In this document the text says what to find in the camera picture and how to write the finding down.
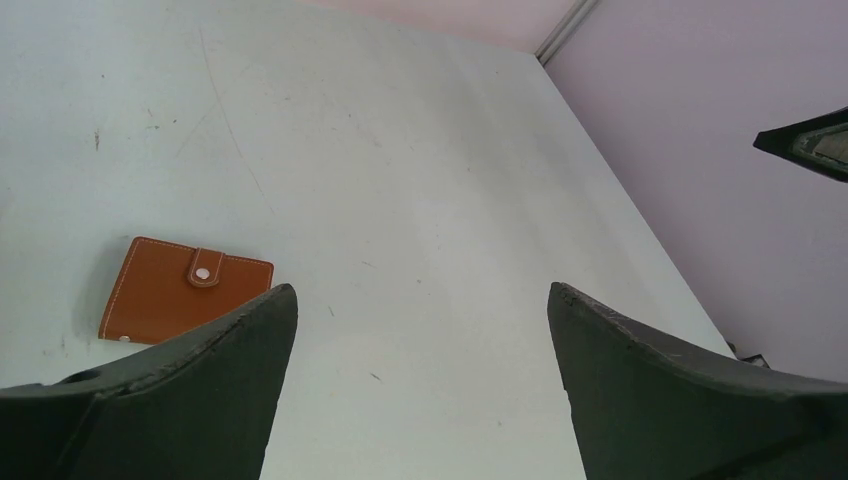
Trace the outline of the brown leather card holder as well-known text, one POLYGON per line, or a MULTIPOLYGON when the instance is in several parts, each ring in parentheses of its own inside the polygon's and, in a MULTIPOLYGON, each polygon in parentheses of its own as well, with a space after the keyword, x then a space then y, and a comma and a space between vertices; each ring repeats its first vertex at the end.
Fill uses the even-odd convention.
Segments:
POLYGON ((267 261, 138 236, 106 303, 98 337, 162 343, 263 294, 273 274, 267 261))

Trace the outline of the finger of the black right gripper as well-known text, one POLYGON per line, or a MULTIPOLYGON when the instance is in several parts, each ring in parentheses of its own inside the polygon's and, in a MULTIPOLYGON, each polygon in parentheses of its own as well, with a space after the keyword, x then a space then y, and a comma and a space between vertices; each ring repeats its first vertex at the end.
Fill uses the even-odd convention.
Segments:
POLYGON ((847 108, 760 132, 753 147, 829 179, 847 182, 847 108))

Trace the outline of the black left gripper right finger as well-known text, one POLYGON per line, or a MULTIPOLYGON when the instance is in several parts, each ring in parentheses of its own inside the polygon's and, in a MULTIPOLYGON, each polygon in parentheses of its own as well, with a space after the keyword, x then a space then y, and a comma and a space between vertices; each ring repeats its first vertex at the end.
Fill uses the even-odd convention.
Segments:
POLYGON ((590 479, 843 479, 847 387, 732 359, 566 283, 547 317, 590 479))

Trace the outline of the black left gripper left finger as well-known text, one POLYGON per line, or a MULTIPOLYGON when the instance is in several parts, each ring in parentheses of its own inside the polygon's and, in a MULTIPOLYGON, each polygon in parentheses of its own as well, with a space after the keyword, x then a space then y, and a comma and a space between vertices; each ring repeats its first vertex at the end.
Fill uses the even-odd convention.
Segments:
POLYGON ((5 479, 256 479, 298 325, 278 285, 201 327, 1 392, 5 479))

